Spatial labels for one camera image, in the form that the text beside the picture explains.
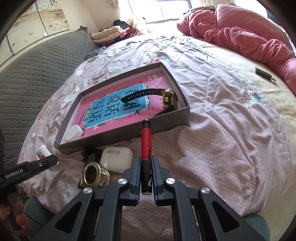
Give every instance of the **gray mattress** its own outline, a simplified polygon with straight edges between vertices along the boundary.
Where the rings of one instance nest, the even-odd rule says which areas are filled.
[[[16,165],[25,137],[45,102],[97,48],[80,28],[37,45],[0,72],[5,168]]]

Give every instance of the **pink book cover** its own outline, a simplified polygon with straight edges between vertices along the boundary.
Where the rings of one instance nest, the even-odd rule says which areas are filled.
[[[149,119],[163,110],[163,98],[142,96],[122,103],[122,97],[147,88],[170,88],[161,72],[144,75],[83,98],[72,125],[83,130],[81,138]]]

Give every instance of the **brass nut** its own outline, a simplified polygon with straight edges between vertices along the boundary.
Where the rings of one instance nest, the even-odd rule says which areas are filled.
[[[81,186],[104,188],[110,184],[110,173],[96,162],[89,162],[81,174]]]

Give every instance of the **red pen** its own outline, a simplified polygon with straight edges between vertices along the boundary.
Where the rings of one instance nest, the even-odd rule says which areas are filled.
[[[143,195],[152,194],[152,151],[151,151],[151,122],[143,120],[141,128],[141,188]]]

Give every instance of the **black watch strap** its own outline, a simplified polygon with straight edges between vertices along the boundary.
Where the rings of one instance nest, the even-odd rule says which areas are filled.
[[[128,96],[125,96],[123,98],[121,98],[121,102],[123,103],[127,103],[131,100],[140,98],[142,96],[146,96],[146,95],[160,95],[162,96],[164,94],[164,90],[165,89],[145,89],[145,90],[140,90],[137,92],[134,92]]]

